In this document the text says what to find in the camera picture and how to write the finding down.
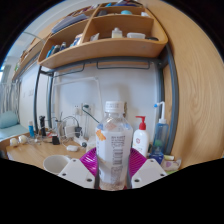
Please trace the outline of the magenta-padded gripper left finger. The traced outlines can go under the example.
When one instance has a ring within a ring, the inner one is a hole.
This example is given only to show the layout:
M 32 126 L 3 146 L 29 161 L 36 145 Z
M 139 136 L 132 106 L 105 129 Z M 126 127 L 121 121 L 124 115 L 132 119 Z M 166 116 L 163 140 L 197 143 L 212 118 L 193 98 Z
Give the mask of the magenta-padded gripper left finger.
M 96 149 L 89 150 L 80 159 L 72 158 L 59 177 L 84 188 L 97 189 L 99 175 Z

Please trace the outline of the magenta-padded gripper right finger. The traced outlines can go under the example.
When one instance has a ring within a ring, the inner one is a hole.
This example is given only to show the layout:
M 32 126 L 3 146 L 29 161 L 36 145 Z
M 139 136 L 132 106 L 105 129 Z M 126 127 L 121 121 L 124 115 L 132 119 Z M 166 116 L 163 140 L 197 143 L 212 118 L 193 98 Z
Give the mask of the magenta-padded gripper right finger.
M 130 150 L 127 173 L 127 188 L 136 189 L 146 186 L 166 176 L 155 159 L 146 159 L 136 149 Z

